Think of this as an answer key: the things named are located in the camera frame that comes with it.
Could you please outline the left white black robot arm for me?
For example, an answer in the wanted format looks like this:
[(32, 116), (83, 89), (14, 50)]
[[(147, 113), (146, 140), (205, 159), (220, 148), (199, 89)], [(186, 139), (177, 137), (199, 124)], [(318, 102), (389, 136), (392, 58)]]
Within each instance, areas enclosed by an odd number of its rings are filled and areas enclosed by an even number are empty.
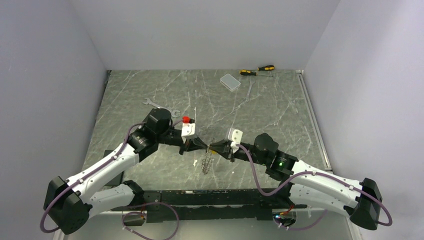
[(178, 147), (179, 154), (206, 150), (208, 145), (197, 135), (193, 118), (183, 117), (182, 129), (176, 129), (171, 113), (152, 109), (141, 123), (132, 125), (122, 143), (91, 167), (67, 179), (52, 179), (47, 187), (39, 227), (44, 233), (61, 230), (71, 234), (99, 213), (128, 207), (137, 210), (146, 204), (144, 190), (133, 180), (102, 188), (118, 174), (141, 163), (156, 152), (159, 145)]

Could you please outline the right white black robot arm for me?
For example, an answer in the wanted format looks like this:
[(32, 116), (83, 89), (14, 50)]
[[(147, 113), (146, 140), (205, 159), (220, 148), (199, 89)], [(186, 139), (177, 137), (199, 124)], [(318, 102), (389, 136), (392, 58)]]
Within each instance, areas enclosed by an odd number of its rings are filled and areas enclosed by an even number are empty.
[[(223, 158), (250, 163), (255, 185), (263, 196), (274, 196), (276, 203), (308, 205), (343, 215), (366, 230), (376, 230), (383, 206), (377, 183), (369, 178), (362, 181), (325, 172), (297, 157), (279, 150), (279, 144), (267, 133), (258, 135), (252, 144), (243, 143), (241, 137), (224, 139), (210, 144), (209, 148)], [(265, 173), (279, 182), (270, 192), (259, 184), (255, 165), (265, 167)]]

